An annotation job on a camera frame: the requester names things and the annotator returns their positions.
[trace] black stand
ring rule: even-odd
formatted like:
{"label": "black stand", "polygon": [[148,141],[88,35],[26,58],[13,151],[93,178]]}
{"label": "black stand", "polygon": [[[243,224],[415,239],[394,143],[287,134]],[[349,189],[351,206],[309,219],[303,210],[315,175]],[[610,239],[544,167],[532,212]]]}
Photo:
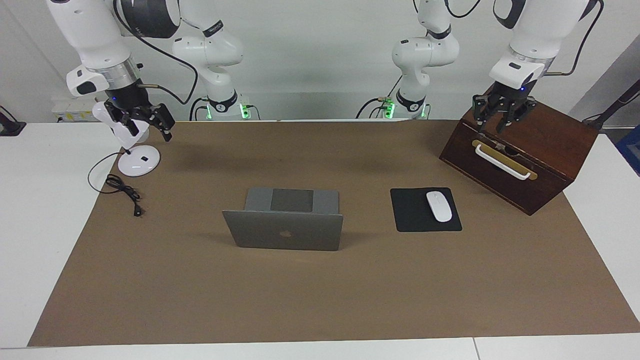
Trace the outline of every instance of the black stand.
{"label": "black stand", "polygon": [[630,103],[636,98],[636,95],[640,92],[640,80],[636,81],[622,96],[616,100],[611,106],[606,109],[602,115],[600,115],[597,119],[587,120],[584,123],[595,127],[596,129],[602,129],[604,123],[609,120],[609,118],[616,113],[616,111],[620,110],[624,105]]}
{"label": "black stand", "polygon": [[4,128],[0,131],[0,136],[18,136],[22,132],[22,129],[27,126],[27,123],[11,121],[3,113],[0,113],[0,125]]}

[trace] brown paper mat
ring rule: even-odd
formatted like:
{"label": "brown paper mat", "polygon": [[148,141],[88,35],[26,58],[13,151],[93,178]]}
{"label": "brown paper mat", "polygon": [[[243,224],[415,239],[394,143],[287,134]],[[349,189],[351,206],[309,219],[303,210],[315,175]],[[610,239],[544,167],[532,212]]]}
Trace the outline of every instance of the brown paper mat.
{"label": "brown paper mat", "polygon": [[[564,195],[528,217],[438,160],[455,122],[189,123],[101,195],[30,346],[640,332]],[[338,252],[241,249],[253,186],[340,191]],[[391,188],[451,188],[464,230],[399,233]]]}

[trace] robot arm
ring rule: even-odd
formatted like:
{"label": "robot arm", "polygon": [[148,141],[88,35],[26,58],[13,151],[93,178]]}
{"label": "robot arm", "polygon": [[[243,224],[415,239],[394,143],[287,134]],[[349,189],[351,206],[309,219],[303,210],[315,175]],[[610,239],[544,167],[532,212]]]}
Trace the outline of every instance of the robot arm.
{"label": "robot arm", "polygon": [[105,91],[109,100],[99,102],[94,115],[114,130],[129,149],[147,136],[152,125],[165,141],[175,124],[164,104],[151,105],[138,66],[126,47],[120,29],[103,0],[45,0],[63,35],[82,65],[67,74],[67,86],[75,96]]}
{"label": "robot arm", "polygon": [[225,31],[213,4],[190,1],[182,4],[180,11],[184,22],[202,31],[204,36],[176,39],[174,55],[192,64],[203,79],[210,113],[228,120],[245,118],[247,113],[231,76],[223,69],[242,61],[242,43]]}
{"label": "robot arm", "polygon": [[511,0],[509,15],[496,15],[513,29],[513,38],[490,72],[495,80],[490,93],[474,96],[474,116],[481,129],[498,112],[503,113],[497,128],[501,132],[533,110],[536,101],[529,93],[547,74],[564,38],[594,4],[595,0]]}
{"label": "robot arm", "polygon": [[402,70],[394,117],[419,117],[429,86],[425,68],[453,63],[460,52],[460,45],[451,34],[451,16],[444,0],[420,0],[418,21],[427,29],[427,35],[396,43],[392,53],[395,65]]}

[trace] drawer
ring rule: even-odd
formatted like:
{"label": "drawer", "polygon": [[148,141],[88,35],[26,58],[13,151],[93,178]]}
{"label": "drawer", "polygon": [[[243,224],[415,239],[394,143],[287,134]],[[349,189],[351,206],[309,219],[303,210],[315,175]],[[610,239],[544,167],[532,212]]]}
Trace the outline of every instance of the drawer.
{"label": "drawer", "polygon": [[459,122],[440,159],[532,215],[571,181]]}

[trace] blue object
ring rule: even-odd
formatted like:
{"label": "blue object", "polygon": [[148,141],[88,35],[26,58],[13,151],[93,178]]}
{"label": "blue object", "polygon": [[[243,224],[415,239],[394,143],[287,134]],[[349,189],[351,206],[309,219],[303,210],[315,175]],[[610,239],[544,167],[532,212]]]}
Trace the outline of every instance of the blue object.
{"label": "blue object", "polygon": [[616,147],[631,167],[640,174],[640,125],[622,138]]}

